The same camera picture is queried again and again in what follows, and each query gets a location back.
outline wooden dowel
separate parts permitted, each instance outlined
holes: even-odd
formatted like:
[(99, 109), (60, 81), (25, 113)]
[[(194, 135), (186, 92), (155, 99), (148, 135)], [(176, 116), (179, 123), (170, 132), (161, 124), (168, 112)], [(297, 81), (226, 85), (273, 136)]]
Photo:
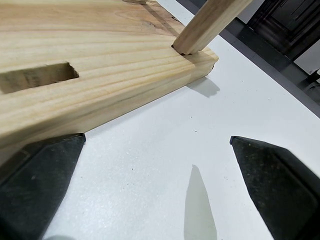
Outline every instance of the wooden dowel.
[(173, 43), (180, 54), (204, 49), (252, 0), (207, 0)]

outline dark floor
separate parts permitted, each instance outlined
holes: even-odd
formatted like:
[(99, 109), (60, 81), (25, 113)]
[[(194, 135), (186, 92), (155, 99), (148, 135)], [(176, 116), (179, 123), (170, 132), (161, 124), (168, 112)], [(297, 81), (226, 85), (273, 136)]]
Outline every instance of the dark floor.
[[(193, 14), (196, 14), (205, 2), (177, 1)], [(320, 118), (320, 83), (306, 80), (309, 76), (306, 72), (238, 18), (233, 20), (220, 36)]]

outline rectangular mortise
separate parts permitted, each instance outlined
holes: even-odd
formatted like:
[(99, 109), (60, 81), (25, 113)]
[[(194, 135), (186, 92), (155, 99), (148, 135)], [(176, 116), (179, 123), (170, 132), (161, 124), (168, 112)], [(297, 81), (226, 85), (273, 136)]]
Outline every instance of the rectangular mortise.
[(0, 92), (10, 94), (78, 77), (79, 74), (68, 62), (1, 72)]

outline white table surface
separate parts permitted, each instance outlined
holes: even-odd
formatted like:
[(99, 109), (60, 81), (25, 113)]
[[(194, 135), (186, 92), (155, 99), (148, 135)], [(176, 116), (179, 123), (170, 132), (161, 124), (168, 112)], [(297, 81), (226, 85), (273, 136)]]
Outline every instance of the white table surface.
[[(175, 0), (158, 2), (185, 25), (193, 17)], [(207, 77), (86, 133), (44, 239), (183, 240), (193, 165), (218, 240), (272, 239), (230, 137), (287, 148), (320, 176), (320, 120), (220, 36), (209, 47), (219, 61)]]

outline pine board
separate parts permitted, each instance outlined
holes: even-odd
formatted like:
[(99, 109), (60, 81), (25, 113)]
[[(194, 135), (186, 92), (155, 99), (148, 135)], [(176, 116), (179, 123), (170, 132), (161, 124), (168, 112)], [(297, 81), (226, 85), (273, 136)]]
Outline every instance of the pine board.
[[(218, 60), (178, 54), (184, 26), (156, 1), (2, 0), (0, 19), (0, 149), (91, 130)], [(79, 77), (56, 79), (68, 65)]]

